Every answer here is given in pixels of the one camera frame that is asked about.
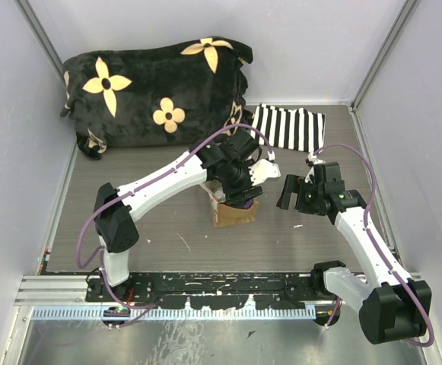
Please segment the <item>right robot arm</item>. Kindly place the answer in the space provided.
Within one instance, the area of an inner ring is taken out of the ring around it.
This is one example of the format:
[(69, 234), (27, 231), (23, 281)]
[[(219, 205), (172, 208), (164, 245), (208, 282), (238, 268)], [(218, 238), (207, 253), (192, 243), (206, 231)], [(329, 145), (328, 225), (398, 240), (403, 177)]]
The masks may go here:
[(310, 288), (315, 297), (332, 295), (357, 314), (371, 344), (421, 337), (430, 332), (432, 292), (398, 262), (370, 219), (356, 190), (347, 190), (337, 163), (315, 163), (307, 176), (288, 174), (277, 206), (288, 209), (292, 197), (300, 213), (327, 217), (348, 242), (364, 278), (340, 261), (314, 265)]

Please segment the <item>cat print canvas bag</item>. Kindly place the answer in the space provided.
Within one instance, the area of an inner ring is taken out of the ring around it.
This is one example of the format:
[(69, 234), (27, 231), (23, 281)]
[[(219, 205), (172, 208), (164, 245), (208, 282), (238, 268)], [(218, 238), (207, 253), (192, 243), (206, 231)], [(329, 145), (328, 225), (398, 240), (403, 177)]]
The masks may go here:
[(214, 197), (214, 191), (221, 187), (217, 181), (204, 182), (200, 187), (208, 194), (210, 210), (214, 227), (232, 227), (247, 224), (256, 220), (259, 203), (253, 200), (250, 209), (233, 208), (226, 202), (219, 202)]

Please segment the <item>red soda can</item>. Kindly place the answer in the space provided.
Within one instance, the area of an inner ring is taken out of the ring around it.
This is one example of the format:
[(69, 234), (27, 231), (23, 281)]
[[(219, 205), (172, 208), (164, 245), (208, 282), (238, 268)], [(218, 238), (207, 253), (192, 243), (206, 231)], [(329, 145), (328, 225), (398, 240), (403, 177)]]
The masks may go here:
[(214, 197), (221, 203), (226, 202), (226, 195), (221, 187), (214, 191)]

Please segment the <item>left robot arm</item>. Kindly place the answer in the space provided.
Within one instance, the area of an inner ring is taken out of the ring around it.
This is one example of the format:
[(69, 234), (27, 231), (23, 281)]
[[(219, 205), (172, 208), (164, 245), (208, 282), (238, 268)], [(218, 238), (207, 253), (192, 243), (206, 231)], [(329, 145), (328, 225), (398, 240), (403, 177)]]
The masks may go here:
[(219, 183), (224, 204), (238, 211), (250, 209), (262, 194), (253, 180), (252, 167), (262, 149), (245, 130), (219, 143), (187, 151), (150, 175), (114, 188), (107, 183), (97, 192), (95, 230), (103, 247), (102, 291), (112, 301), (129, 294), (129, 250), (138, 242), (137, 222), (151, 209), (176, 194), (206, 182)]

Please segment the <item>purple soda can front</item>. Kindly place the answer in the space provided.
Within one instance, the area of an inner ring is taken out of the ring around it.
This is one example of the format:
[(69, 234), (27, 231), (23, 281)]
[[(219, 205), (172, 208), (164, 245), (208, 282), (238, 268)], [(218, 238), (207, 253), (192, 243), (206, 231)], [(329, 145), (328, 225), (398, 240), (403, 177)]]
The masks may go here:
[(253, 205), (253, 200), (250, 199), (249, 201), (247, 201), (247, 202), (243, 205), (242, 209), (250, 209), (250, 208), (252, 207), (252, 205)]

